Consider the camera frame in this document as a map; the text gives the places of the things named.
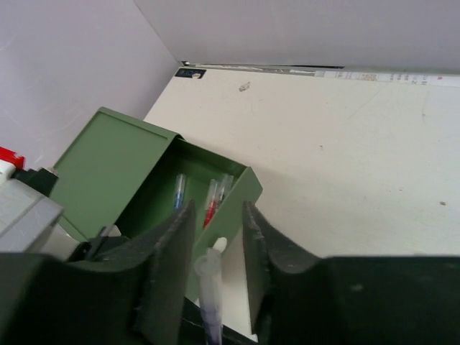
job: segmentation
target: blue-capped test tube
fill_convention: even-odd
[[[187,177],[184,174],[179,174],[175,179],[175,190],[174,190],[174,209],[177,210],[182,206],[184,201],[184,190],[185,181]]]

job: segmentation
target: black label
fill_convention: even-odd
[[[197,70],[196,68],[179,68],[175,77],[201,79],[205,72],[206,70]]]

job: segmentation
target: scuff mark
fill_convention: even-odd
[[[43,158],[43,149],[40,149],[40,153],[37,159],[34,161],[34,164],[37,164]]]
[[[350,115],[350,116],[348,117],[348,120],[350,120],[353,116],[355,116],[355,115],[358,113],[358,111],[360,111],[365,105],[367,105],[368,103],[370,103],[371,101],[373,101],[374,98],[376,98],[376,97],[379,95],[379,93],[381,93],[381,92],[383,91],[383,89],[386,88],[388,85],[389,85],[389,84],[385,84],[385,85],[383,86],[383,88],[381,88],[380,90],[378,90],[378,92],[376,92],[376,94],[373,95],[373,97],[371,97],[371,98],[369,98],[367,101],[365,101],[365,102],[364,102],[364,103],[363,103],[363,104],[362,104],[352,115]]]
[[[241,85],[238,90],[239,90],[239,92],[243,92],[245,90],[249,90],[250,86],[251,86],[251,82],[248,81],[247,83]]]
[[[425,96],[425,100],[423,101],[423,105],[422,105],[422,121],[426,123],[426,112],[425,112],[425,108],[426,108],[426,104],[428,103],[428,98],[430,97],[430,91],[427,91],[426,92],[426,96]]]
[[[354,293],[359,293],[363,291],[364,286],[362,284],[355,284],[350,286],[350,290],[353,291]]]
[[[14,42],[14,40],[16,39],[17,37],[17,34],[13,35],[4,45],[2,45],[0,47],[0,52],[6,48],[8,48],[10,46],[11,43]]]
[[[29,86],[27,86],[27,87],[25,88],[25,90],[29,90],[29,89],[33,88],[35,85],[38,84],[38,82],[40,81],[40,79],[42,79],[42,76],[41,76],[41,75],[40,75],[37,79],[35,79],[34,81],[32,81],[32,83],[31,83]]]
[[[19,126],[19,128],[23,128],[22,124],[20,124],[10,113],[7,111],[4,107],[1,107],[1,110],[4,112],[6,117],[8,117],[10,120],[12,120],[15,124]]]
[[[60,132],[60,131],[63,131],[64,129],[67,129],[68,127],[72,126],[72,124],[74,122],[76,122],[77,120],[79,120],[80,118],[80,115],[75,115],[67,124],[63,125],[62,127],[60,128],[57,128],[57,129],[53,129],[51,131],[48,131],[47,133],[44,133],[42,138],[41,139],[44,139],[46,137],[49,137],[51,134],[54,134],[54,133],[57,133],[57,132]]]

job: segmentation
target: gray device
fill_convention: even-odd
[[[0,184],[0,252],[39,252],[63,207],[24,183]]]

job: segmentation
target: white cap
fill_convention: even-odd
[[[213,245],[213,249],[219,250],[220,253],[223,253],[225,248],[227,248],[227,239],[225,237],[219,237]]]
[[[16,167],[13,163],[7,162],[6,160],[0,160],[0,185],[6,180],[9,180],[13,175]]]

